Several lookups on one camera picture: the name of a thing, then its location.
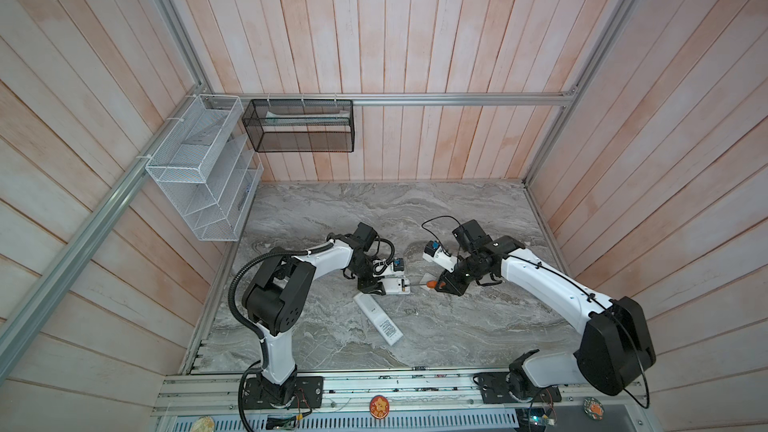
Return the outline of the white remote with label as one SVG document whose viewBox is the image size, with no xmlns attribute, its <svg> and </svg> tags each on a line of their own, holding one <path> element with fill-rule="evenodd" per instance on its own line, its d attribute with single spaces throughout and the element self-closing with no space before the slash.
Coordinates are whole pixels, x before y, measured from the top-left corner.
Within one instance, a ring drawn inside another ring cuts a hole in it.
<svg viewBox="0 0 768 432">
<path fill-rule="evenodd" d="M 354 301 L 388 345 L 392 346 L 403 338 L 402 331 L 372 295 L 358 293 Z"/>
</svg>

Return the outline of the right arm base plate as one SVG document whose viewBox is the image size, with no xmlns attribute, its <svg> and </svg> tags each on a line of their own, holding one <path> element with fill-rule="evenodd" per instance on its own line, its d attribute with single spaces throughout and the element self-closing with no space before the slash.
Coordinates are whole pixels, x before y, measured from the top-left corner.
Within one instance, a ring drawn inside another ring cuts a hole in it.
<svg viewBox="0 0 768 432">
<path fill-rule="evenodd" d="M 475 374 L 472 380 L 480 390 L 484 404 L 549 404 L 562 401 L 557 386 L 537 388 L 517 372 L 481 372 Z"/>
</svg>

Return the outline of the orange black screwdriver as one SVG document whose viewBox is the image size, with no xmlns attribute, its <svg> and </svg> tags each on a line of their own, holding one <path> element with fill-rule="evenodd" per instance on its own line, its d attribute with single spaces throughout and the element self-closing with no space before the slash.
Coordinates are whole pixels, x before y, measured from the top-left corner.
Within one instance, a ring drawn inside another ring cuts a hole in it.
<svg viewBox="0 0 768 432">
<path fill-rule="evenodd" d="M 402 285 L 404 287 L 410 287 L 411 286 L 411 282 L 410 282 L 409 279 L 403 279 L 402 280 Z M 426 280 L 426 281 L 422 280 L 418 284 L 419 287 L 426 288 L 426 289 L 434 289 L 436 287 L 436 285 L 437 285 L 437 281 L 436 280 Z"/>
</svg>

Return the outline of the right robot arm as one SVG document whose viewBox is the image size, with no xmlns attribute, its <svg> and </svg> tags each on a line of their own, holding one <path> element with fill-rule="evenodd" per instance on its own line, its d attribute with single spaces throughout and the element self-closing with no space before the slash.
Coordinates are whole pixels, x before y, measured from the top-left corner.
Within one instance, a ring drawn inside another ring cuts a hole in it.
<svg viewBox="0 0 768 432">
<path fill-rule="evenodd" d="M 505 377 L 508 395 L 531 402 L 560 385 L 588 384 L 616 396 L 657 360 L 642 306 L 630 297 L 613 299 L 553 268 L 511 236 L 497 239 L 470 220 L 452 232 L 460 252 L 448 252 L 432 240 L 424 247 L 426 261 L 442 272 L 433 290 L 462 296 L 471 284 L 495 286 L 511 282 L 564 318 L 580 335 L 574 352 L 544 354 L 532 349 L 516 358 Z"/>
</svg>

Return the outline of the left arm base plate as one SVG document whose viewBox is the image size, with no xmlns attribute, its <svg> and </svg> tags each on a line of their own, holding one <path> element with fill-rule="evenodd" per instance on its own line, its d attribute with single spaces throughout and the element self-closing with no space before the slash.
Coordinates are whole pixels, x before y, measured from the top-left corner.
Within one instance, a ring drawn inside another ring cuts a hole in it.
<svg viewBox="0 0 768 432">
<path fill-rule="evenodd" d="M 289 377 L 277 385 L 262 375 L 249 375 L 240 389 L 238 404 L 243 410 L 316 409 L 321 406 L 322 376 Z"/>
</svg>

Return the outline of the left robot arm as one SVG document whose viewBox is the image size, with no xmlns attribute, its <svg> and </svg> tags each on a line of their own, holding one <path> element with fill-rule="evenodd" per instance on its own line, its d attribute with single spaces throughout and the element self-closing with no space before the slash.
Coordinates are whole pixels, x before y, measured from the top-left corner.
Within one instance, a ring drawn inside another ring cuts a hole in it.
<svg viewBox="0 0 768 432">
<path fill-rule="evenodd" d="M 357 282 L 359 292 L 383 296 L 385 281 L 402 276 L 404 269 L 394 244 L 364 223 L 352 233 L 331 233 L 318 246 L 275 247 L 248 261 L 232 279 L 227 303 L 233 318 L 257 336 L 261 358 L 241 376 L 238 408 L 257 401 L 267 408 L 301 403 L 292 328 L 315 280 L 342 271 Z"/>
</svg>

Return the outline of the white remote control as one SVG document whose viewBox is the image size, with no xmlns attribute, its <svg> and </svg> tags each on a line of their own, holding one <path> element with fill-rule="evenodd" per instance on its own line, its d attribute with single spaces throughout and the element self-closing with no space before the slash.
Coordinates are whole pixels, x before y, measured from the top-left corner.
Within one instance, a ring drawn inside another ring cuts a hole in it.
<svg viewBox="0 0 768 432">
<path fill-rule="evenodd" d="M 408 295 L 411 293 L 410 281 L 404 276 L 388 276 L 381 280 L 386 295 Z"/>
</svg>

